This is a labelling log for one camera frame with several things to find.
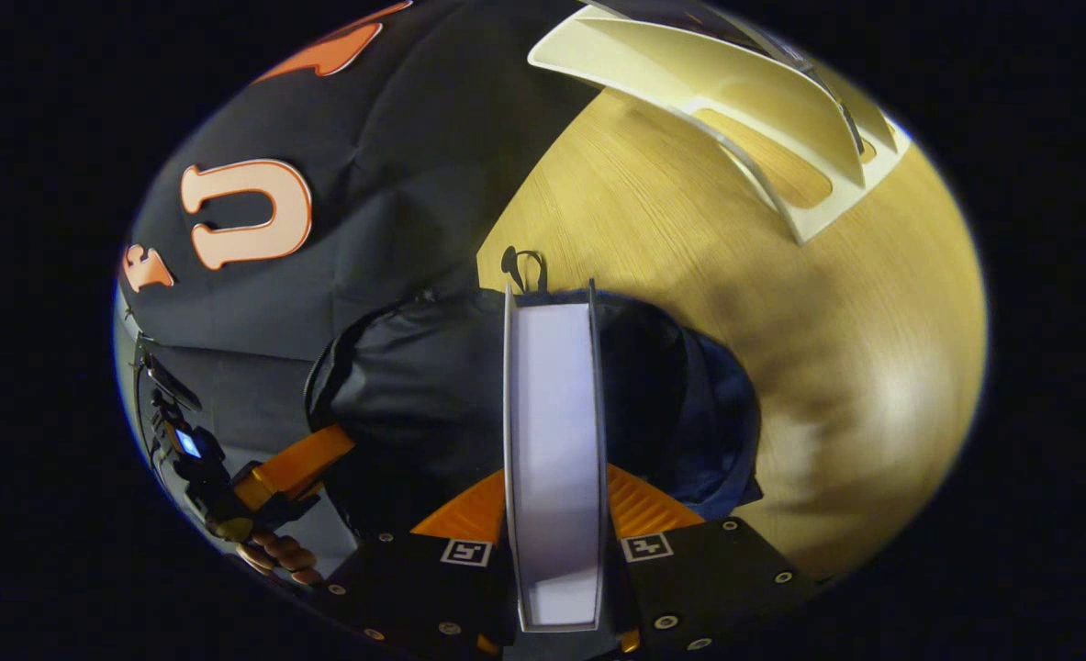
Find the wood grain surface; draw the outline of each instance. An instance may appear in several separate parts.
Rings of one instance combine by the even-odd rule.
[[[743,147],[769,176],[808,179],[765,141]],[[594,277],[731,348],[759,396],[765,492],[735,514],[815,577],[873,556],[958,456],[983,380],[986,302],[970,231],[919,145],[798,246],[714,141],[605,91],[489,234],[483,288],[504,288],[507,244],[546,255],[552,290]],[[533,281],[533,260],[521,264]]]

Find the metal bolt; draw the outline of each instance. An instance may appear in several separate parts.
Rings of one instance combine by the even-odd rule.
[[[653,628],[672,628],[678,626],[681,620],[677,615],[660,615],[653,622]]]

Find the blue light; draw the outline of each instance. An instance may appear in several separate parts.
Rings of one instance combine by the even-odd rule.
[[[179,438],[179,444],[182,446],[182,450],[187,452],[190,456],[194,456],[195,459],[203,459],[202,456],[199,456],[199,449],[195,449],[195,441],[192,441],[191,436],[179,430],[176,430],[176,436]]]

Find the orange letter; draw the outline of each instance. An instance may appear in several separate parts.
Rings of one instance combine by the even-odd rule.
[[[375,18],[400,12],[401,9],[406,9],[408,4],[412,4],[412,0],[392,4],[391,8],[380,9],[380,11],[370,16],[359,18],[344,28],[334,30],[332,37],[323,38],[315,45],[286,60],[286,62],[277,64],[277,66],[270,68],[269,72],[266,72],[265,75],[253,82],[261,82],[261,80],[265,80],[266,78],[274,78],[276,75],[285,75],[286,73],[299,69],[312,68],[319,76],[333,75],[341,72],[346,67],[346,64],[350,64],[358,53],[362,53],[366,49],[367,43],[370,43],[371,39],[382,28],[376,22],[370,25],[359,26],[368,21],[375,21]]]
[[[290,164],[254,158],[204,171],[191,166],[179,181],[179,200],[187,213],[199,212],[204,200],[250,191],[265,193],[274,202],[269,220],[253,227],[191,229],[199,260],[213,271],[230,260],[283,258],[311,234],[311,189]]]
[[[135,293],[139,293],[148,284],[160,283],[165,288],[172,288],[175,280],[168,272],[168,267],[163,263],[160,252],[152,247],[143,258],[143,247],[139,243],[127,249],[127,256],[122,260],[122,270],[127,275],[127,283]]]

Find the black backpack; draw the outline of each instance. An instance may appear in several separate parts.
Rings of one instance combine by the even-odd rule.
[[[521,285],[510,247],[504,269]],[[588,302],[588,289],[516,296]],[[311,430],[341,424],[350,461],[324,476],[355,534],[406,531],[502,468],[502,315],[492,289],[429,290],[366,315],[316,360]],[[608,460],[707,520],[762,497],[759,410],[730,351],[657,306],[596,290]]]

